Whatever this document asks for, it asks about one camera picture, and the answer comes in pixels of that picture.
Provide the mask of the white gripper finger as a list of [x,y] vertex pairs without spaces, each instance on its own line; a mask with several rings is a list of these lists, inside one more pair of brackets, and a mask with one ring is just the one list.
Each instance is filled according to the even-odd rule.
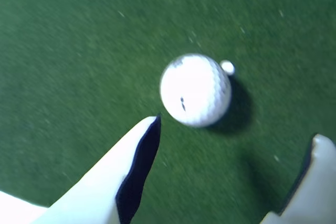
[[34,222],[131,223],[160,136],[160,115],[139,121]]
[[335,143],[315,134],[301,173],[279,213],[261,223],[335,223]]

